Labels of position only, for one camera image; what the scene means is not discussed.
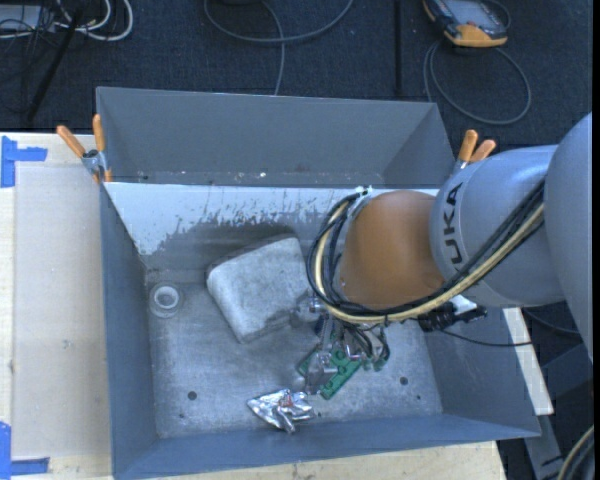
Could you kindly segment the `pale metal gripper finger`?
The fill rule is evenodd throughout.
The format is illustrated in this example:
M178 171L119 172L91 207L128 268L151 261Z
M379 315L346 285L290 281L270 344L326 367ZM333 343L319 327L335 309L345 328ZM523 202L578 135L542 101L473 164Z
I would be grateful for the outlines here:
M314 353L308 359L305 372L305 391L316 394L329 380L329 354Z
M338 365L330 365L325 368L322 383L320 384L320 395L322 397L333 397L340 389L340 368Z

